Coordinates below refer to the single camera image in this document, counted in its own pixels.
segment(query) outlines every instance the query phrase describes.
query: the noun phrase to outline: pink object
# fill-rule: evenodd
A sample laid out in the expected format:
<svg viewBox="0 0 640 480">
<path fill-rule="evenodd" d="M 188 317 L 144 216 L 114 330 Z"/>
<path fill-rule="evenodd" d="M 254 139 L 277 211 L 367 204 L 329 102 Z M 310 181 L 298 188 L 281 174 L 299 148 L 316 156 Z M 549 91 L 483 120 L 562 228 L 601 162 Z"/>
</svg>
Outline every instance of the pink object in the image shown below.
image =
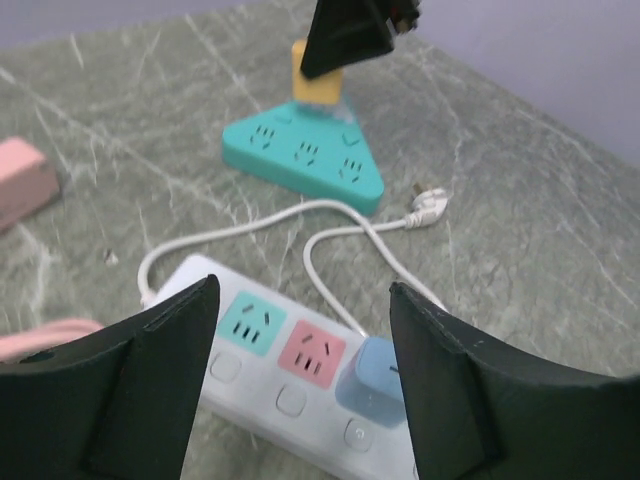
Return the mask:
<svg viewBox="0 0 640 480">
<path fill-rule="evenodd" d="M 327 389 L 338 371 L 346 347 L 343 339 L 306 320 L 299 320 L 280 354 L 278 365 Z"/>
<path fill-rule="evenodd" d="M 13 335 L 0 336 L 0 362 L 72 342 L 103 327 L 83 318 L 67 318 Z"/>
<path fill-rule="evenodd" d="M 53 165 L 18 137 L 0 143 L 0 232 L 60 192 Z"/>
</svg>

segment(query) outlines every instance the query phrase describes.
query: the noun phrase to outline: pink cable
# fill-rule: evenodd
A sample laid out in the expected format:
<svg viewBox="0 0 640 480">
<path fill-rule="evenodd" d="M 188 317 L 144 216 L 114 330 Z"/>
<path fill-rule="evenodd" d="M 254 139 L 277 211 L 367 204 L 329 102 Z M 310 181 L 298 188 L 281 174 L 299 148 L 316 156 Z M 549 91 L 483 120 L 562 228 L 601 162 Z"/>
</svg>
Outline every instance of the pink cable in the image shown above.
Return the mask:
<svg viewBox="0 0 640 480">
<path fill-rule="evenodd" d="M 0 362 L 72 342 L 102 328 L 93 320 L 65 318 L 26 332 L 0 336 Z"/>
</svg>

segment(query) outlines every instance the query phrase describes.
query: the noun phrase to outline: yellow block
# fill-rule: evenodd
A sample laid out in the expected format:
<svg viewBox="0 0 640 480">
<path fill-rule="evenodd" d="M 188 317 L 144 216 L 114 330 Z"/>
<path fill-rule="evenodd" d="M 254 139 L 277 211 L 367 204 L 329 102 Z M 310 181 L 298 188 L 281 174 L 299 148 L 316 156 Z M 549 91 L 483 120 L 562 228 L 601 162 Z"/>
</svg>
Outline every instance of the yellow block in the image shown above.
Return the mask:
<svg viewBox="0 0 640 480">
<path fill-rule="evenodd" d="M 307 40 L 298 40 L 291 48 L 293 61 L 293 98 L 302 103 L 336 105 L 342 93 L 342 69 L 329 72 L 313 80 L 302 75 L 300 65 Z"/>
</svg>

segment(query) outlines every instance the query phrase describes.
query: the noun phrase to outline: wall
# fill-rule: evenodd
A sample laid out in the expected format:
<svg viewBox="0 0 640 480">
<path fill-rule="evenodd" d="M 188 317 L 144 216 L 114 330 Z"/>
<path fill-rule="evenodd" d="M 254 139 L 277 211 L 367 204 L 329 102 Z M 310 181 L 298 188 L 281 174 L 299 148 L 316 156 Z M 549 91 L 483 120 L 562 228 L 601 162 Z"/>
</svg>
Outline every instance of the wall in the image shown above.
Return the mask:
<svg viewBox="0 0 640 480">
<path fill-rule="evenodd" d="M 0 0 L 0 47 L 240 2 Z M 423 0 L 421 8 L 423 38 L 640 167 L 640 0 Z"/>
</svg>

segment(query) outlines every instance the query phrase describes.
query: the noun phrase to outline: table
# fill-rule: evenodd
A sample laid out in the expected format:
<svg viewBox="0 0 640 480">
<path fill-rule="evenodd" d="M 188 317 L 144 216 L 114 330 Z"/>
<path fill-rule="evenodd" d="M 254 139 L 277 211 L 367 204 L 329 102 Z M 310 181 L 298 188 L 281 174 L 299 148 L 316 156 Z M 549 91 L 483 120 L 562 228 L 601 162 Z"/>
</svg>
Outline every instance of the table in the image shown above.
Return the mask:
<svg viewBox="0 0 640 480">
<path fill-rule="evenodd" d="M 0 52 L 0 136 L 44 151 L 63 184 L 61 201 L 0 237 L 0 333 L 67 315 L 126 318 L 155 245 L 302 200 L 226 167 L 220 136 L 290 98 L 290 47 L 313 8 L 273 0 Z M 385 239 L 452 313 L 573 367 L 640 369 L 640 171 L 413 36 L 345 82 L 386 182 L 374 220 L 403 215 L 416 180 L 450 192 L 436 226 Z M 152 283 L 200 251 L 332 315 L 302 248 L 347 223 L 312 213 L 176 253 Z M 314 259 L 346 307 L 389 336 L 395 277 L 373 246 L 330 240 Z M 183 478 L 328 477 L 201 410 Z"/>
</svg>

